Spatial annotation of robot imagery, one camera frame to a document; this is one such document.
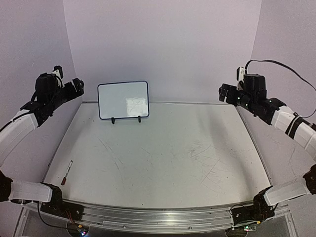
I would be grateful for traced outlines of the small blue-framed whiteboard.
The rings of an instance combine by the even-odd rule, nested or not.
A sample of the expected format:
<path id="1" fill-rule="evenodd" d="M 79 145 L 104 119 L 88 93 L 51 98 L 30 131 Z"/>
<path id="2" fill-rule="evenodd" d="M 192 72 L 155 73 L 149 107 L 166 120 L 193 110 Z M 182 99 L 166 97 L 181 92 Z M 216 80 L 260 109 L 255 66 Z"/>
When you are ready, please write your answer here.
<path id="1" fill-rule="evenodd" d="M 97 86 L 101 120 L 142 119 L 150 115 L 149 87 L 144 80 Z"/>

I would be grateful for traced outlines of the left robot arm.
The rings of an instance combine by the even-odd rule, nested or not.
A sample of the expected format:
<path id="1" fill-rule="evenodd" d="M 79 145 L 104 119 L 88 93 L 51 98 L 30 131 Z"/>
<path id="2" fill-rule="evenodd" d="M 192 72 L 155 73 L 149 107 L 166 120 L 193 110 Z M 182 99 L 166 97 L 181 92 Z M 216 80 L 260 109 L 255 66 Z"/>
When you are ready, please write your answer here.
<path id="1" fill-rule="evenodd" d="M 63 73 L 54 67 L 52 73 L 41 74 L 35 85 L 31 100 L 0 130 L 0 162 L 31 132 L 39 128 L 62 104 L 84 94 L 84 82 L 78 78 L 63 83 Z M 39 210 L 76 221 L 82 219 L 84 207 L 63 200 L 58 186 L 14 180 L 3 173 L 0 175 L 0 200 L 16 204 L 35 202 Z"/>

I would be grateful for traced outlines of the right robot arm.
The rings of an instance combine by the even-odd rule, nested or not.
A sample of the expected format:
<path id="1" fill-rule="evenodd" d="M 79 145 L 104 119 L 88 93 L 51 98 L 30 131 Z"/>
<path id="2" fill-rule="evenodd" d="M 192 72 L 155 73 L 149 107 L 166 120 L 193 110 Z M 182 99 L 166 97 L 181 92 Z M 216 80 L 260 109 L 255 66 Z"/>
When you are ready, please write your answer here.
<path id="1" fill-rule="evenodd" d="M 282 131 L 311 156 L 316 157 L 316 125 L 309 123 L 277 98 L 267 98 L 265 77 L 246 74 L 237 86 L 222 84 L 219 100 L 240 106 L 260 118 L 267 125 Z M 316 167 L 312 166 L 302 178 L 260 191 L 253 204 L 231 210 L 234 224 L 264 221 L 275 214 L 275 207 L 283 201 L 316 193 Z"/>

